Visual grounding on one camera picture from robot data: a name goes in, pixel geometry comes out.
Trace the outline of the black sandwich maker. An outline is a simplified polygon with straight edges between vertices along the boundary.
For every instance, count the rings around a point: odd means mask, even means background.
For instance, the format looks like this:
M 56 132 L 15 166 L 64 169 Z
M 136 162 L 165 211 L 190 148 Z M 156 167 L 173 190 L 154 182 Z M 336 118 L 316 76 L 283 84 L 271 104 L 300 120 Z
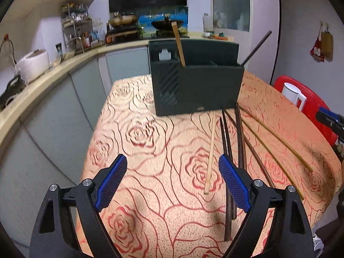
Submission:
M 19 94 L 25 88 L 25 82 L 20 75 L 16 75 L 7 84 L 7 87 L 0 97 L 0 108 L 1 111 L 10 103 L 14 96 Z

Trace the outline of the dark wenge chopstick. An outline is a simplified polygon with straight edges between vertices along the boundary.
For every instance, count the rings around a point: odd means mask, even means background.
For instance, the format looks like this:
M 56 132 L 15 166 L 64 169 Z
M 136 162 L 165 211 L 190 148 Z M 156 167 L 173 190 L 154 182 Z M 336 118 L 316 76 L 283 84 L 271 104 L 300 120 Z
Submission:
M 235 107 L 235 116 L 237 124 L 237 142 L 238 142 L 238 166 L 241 169 L 247 170 L 247 157 L 246 157 L 246 143 L 243 132 L 243 124 L 241 120 L 241 114 L 239 105 Z

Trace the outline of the white electric kettle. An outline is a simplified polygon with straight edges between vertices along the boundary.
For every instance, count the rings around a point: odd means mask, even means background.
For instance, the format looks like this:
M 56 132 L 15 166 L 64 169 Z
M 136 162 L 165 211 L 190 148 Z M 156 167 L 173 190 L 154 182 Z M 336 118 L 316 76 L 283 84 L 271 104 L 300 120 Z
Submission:
M 303 110 L 307 97 L 301 92 L 301 90 L 291 83 L 284 83 L 282 94 L 292 102 L 300 111 Z

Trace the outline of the light bamboo chopstick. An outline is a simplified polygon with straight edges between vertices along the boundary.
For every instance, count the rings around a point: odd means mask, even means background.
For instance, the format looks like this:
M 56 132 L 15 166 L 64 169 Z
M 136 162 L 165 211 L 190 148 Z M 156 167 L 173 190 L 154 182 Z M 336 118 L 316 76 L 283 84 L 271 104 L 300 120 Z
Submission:
M 216 113 L 215 111 L 212 112 L 212 119 L 211 119 L 211 138 L 210 138 L 210 149 L 209 149 L 209 160 L 207 164 L 207 174 L 206 174 L 206 181 L 205 181 L 205 189 L 204 194 L 207 195 L 210 189 L 210 180 L 212 177 L 212 164 L 213 164 L 213 152 L 214 152 L 214 144 L 215 144 L 215 127 L 216 127 Z

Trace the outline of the dark green utensil holder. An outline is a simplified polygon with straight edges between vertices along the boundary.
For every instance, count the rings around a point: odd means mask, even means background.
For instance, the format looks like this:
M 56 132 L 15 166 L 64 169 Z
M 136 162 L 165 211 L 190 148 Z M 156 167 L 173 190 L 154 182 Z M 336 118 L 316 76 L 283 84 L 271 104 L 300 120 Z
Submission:
M 181 44 L 184 65 L 174 39 L 149 42 L 156 115 L 235 108 L 244 75 L 237 62 L 239 45 L 191 38 Z

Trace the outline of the lower kitchen cabinets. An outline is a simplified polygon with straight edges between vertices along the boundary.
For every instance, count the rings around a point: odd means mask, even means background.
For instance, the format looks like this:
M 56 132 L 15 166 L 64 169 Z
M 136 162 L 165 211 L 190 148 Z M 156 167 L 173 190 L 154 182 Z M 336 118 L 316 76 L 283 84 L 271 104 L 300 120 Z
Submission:
M 119 79 L 149 73 L 147 47 L 101 54 L 64 75 L 15 123 L 1 150 L 1 223 L 22 252 L 48 187 L 77 185 L 100 111 Z

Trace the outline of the rose patterned tablecloth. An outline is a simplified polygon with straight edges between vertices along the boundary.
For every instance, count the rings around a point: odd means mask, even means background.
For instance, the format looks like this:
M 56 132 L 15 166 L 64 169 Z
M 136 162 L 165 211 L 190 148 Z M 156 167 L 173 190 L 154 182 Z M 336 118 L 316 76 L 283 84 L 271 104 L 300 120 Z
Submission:
M 308 169 L 274 135 L 241 110 L 304 195 L 310 225 L 316 225 L 342 184 L 342 165 L 314 124 L 288 99 L 253 74 L 244 73 L 239 104 L 287 141 Z M 127 171 L 100 217 L 123 257 L 221 257 L 226 192 L 218 169 L 223 153 L 219 120 L 210 189 L 204 194 L 212 112 L 158 117 L 150 76 L 115 81 L 90 141 L 83 177 L 92 178 L 117 155 Z M 271 155 L 244 125 L 244 134 L 279 189 L 291 185 Z M 266 181 L 246 148 L 248 173 Z

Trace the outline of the black chopstick in holder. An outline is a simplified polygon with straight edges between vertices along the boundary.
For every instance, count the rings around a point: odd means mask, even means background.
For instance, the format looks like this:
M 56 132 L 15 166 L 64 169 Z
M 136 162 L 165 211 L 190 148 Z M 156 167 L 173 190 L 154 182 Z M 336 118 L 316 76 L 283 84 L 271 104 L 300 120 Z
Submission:
M 241 67 L 244 67 L 246 63 L 254 56 L 254 54 L 260 49 L 260 47 L 264 44 L 264 42 L 269 38 L 269 36 L 272 34 L 272 31 L 269 30 L 266 35 L 262 38 L 262 40 L 254 47 L 252 52 L 244 59 L 243 63 L 241 64 Z

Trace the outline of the brown clay pot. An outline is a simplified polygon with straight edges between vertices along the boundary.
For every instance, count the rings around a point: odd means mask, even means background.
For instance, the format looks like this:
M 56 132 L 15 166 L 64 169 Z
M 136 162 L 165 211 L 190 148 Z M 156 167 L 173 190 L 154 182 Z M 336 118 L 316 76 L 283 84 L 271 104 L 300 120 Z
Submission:
M 127 26 L 135 24 L 138 20 L 137 15 L 115 15 L 112 19 L 108 21 L 111 27 Z

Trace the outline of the red hanging ornament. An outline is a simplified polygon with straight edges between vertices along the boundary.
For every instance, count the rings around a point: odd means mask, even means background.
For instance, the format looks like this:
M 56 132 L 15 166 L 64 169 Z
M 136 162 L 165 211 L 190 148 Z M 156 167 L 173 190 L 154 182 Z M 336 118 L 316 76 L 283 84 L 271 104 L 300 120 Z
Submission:
M 310 51 L 310 55 L 317 62 L 331 62 L 333 60 L 333 35 L 329 32 L 329 24 L 320 21 L 317 39 Z

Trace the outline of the brown wooden chopstick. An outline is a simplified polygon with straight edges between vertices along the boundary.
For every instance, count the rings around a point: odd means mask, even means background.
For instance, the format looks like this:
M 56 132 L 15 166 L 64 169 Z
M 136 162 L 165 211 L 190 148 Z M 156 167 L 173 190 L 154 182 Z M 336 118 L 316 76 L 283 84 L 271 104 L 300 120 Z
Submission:
M 276 188 L 275 184 L 272 181 L 270 174 L 268 173 L 267 169 L 263 165 L 262 160 L 260 159 L 258 153 L 255 151 L 254 147 L 252 146 L 252 144 L 249 142 L 249 140 L 246 138 L 246 136 L 244 134 L 242 119 L 240 118 L 239 122 L 236 122 L 231 117 L 231 115 L 228 113 L 227 110 L 225 110 L 224 113 L 228 116 L 228 118 L 231 120 L 231 122 L 237 128 L 237 132 L 241 136 L 241 139 L 242 139 L 241 143 L 242 144 L 246 143 L 246 145 L 248 145 L 249 150 L 251 151 L 252 155 L 254 156 L 255 160 L 257 161 L 258 165 L 260 166 L 260 169 L 262 170 L 263 174 L 265 175 L 266 180 L 268 181 L 268 184 L 270 184 L 270 187 Z

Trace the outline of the dark brown chopstick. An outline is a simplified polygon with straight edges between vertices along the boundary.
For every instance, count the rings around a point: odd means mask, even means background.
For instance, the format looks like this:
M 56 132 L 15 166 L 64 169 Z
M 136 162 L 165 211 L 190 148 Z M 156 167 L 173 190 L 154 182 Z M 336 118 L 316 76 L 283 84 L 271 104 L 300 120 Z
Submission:
M 232 154 L 232 146 L 230 143 L 230 135 L 229 130 L 227 126 L 227 120 L 224 110 L 222 109 L 222 132 L 223 132 L 223 146 L 224 146 L 224 153 L 229 156 L 231 160 L 233 160 L 233 154 Z M 233 200 L 233 197 L 231 197 L 232 201 L 232 219 L 235 220 L 237 218 L 237 207 L 235 204 L 235 201 Z

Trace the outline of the thin yellow bamboo chopstick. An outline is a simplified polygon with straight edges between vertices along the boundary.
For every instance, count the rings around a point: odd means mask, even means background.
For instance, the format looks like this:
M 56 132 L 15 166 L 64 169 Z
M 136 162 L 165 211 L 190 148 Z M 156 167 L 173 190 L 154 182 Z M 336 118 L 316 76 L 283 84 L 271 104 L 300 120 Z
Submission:
M 282 163 L 276 158 L 276 156 L 274 155 L 274 153 L 272 153 L 272 151 L 269 149 L 269 147 L 264 143 L 264 141 L 258 136 L 258 134 L 256 133 L 256 131 L 254 131 L 252 129 L 252 127 L 250 127 L 250 125 L 248 123 L 246 123 L 246 121 L 244 119 L 242 119 L 242 122 L 244 123 L 244 125 L 246 125 L 246 127 L 252 132 L 252 134 L 255 136 L 255 138 L 262 144 L 262 146 L 266 149 L 266 151 L 271 155 L 271 157 L 274 159 L 275 163 L 279 166 L 279 168 L 283 171 L 284 175 L 286 175 L 286 177 L 288 178 L 288 180 L 290 181 L 290 183 L 295 187 L 296 191 L 298 192 L 301 200 L 304 200 L 304 195 L 303 193 L 300 191 L 300 189 L 297 187 L 295 180 L 290 176 L 290 174 L 284 169 Z

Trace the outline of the white plastic jug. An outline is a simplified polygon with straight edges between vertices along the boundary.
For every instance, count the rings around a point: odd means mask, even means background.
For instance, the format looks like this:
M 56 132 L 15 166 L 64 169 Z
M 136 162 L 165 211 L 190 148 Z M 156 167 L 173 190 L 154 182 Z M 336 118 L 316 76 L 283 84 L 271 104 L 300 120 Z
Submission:
M 208 33 L 214 32 L 212 16 L 207 13 L 204 13 L 202 20 L 203 20 L 203 31 L 208 32 Z

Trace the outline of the metal spice rack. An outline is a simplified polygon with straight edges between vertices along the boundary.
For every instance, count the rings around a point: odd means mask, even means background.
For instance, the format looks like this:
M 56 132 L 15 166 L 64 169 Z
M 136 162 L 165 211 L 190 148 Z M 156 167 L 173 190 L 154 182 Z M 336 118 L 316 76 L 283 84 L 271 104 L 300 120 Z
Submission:
M 93 24 L 88 7 L 82 3 L 66 2 L 61 5 L 60 17 L 65 48 L 74 50 L 76 54 L 89 50 Z

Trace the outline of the black wok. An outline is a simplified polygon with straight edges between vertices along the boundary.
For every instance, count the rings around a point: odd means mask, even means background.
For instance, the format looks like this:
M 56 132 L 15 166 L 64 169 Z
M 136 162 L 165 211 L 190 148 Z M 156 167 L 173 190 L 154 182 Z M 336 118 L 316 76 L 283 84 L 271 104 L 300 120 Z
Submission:
M 184 21 L 178 19 L 170 19 L 169 17 L 165 17 L 163 20 L 152 21 L 151 24 L 156 30 L 160 31 L 172 31 L 172 23 L 177 24 L 177 28 L 179 29 Z

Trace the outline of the tan wooden chopstick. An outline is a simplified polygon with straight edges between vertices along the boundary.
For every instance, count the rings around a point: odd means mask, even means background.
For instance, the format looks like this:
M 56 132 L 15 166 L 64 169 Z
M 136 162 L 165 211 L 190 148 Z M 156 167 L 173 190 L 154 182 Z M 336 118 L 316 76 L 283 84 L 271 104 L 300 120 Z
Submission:
M 178 49 L 178 53 L 179 53 L 179 57 L 180 57 L 181 66 L 182 67 L 186 67 L 185 58 L 184 58 L 184 52 L 183 52 L 183 47 L 182 47 L 182 44 L 181 44 L 181 38 L 180 38 L 179 31 L 178 31 L 177 22 L 173 21 L 171 23 L 171 26 L 172 26 L 173 33 L 174 33 L 174 36 L 175 36 L 175 41 L 177 43 L 177 49 Z

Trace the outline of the white rice cooker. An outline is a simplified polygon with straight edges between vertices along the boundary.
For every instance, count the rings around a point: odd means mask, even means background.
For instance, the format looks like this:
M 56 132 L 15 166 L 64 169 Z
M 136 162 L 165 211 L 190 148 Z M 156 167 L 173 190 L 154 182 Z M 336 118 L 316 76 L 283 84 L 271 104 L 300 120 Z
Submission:
M 50 61 L 46 49 L 32 51 L 16 64 L 16 70 L 26 84 L 36 80 L 49 67 Z

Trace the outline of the red plastic chair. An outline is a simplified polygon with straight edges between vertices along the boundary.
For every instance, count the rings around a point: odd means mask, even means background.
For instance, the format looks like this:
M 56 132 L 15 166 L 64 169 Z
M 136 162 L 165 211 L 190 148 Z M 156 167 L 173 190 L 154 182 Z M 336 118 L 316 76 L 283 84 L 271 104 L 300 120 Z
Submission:
M 274 88 L 280 92 L 284 87 L 284 83 L 290 83 L 300 89 L 301 93 L 307 98 L 306 104 L 302 110 L 302 113 L 318 128 L 318 130 L 323 134 L 327 142 L 333 147 L 338 139 L 338 136 L 333 133 L 333 131 L 316 120 L 315 114 L 320 107 L 329 109 L 325 102 L 309 87 L 302 84 L 301 82 L 293 79 L 289 76 L 282 75 L 275 80 Z

